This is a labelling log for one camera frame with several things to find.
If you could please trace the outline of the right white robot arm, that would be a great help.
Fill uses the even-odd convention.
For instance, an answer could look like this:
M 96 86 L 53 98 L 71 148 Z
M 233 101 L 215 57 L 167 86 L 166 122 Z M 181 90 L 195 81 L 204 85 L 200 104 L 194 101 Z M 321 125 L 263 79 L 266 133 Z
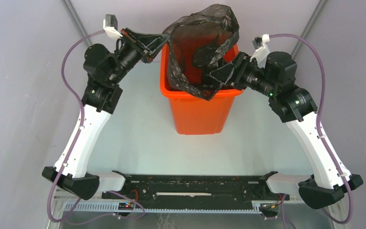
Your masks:
M 269 106 L 297 138 L 312 175 L 284 175 L 272 171 L 261 178 L 258 193 L 271 199 L 277 193 L 300 198 L 312 209 L 322 209 L 340 201 L 345 193 L 363 184 L 351 174 L 335 153 L 325 131 L 316 124 L 317 106 L 311 94 L 295 84 L 296 62 L 286 52 L 271 52 L 265 67 L 239 52 L 235 58 L 210 72 L 219 83 L 238 90 L 250 88 L 268 97 Z

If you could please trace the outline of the orange plastic trash bin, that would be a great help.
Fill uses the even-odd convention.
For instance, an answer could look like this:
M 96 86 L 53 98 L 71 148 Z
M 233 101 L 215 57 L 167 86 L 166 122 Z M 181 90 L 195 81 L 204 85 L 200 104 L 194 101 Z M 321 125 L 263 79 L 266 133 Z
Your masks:
M 161 51 L 160 91 L 169 101 L 175 130 L 181 135 L 211 135 L 223 130 L 231 107 L 243 91 L 220 90 L 210 101 L 175 91 L 167 81 L 169 48 Z

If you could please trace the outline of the black plastic trash bag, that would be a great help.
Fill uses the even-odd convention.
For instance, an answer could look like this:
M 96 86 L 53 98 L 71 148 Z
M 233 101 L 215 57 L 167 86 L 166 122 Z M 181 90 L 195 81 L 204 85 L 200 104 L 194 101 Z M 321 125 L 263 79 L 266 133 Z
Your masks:
M 211 100 L 216 90 L 202 90 L 202 75 L 227 61 L 224 56 L 239 40 L 239 23 L 230 6 L 213 4 L 182 16 L 163 32 L 170 35 L 167 81 L 179 91 Z

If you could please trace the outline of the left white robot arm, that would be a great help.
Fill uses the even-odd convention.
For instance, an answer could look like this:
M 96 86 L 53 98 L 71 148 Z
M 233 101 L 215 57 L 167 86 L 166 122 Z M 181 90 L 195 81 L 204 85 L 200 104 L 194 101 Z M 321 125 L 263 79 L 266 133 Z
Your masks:
M 83 200 L 106 191 L 113 191 L 122 199 L 130 196 L 132 186 L 123 175 L 93 175 L 87 170 L 88 161 L 121 97 L 120 81 L 138 62 L 151 63 L 170 39 L 167 33 L 145 34 L 129 28 L 117 31 L 107 27 L 104 32 L 116 41 L 116 49 L 111 52 L 99 43 L 86 49 L 83 68 L 88 81 L 83 96 L 77 98 L 77 123 L 60 158 L 42 171 L 54 187 Z

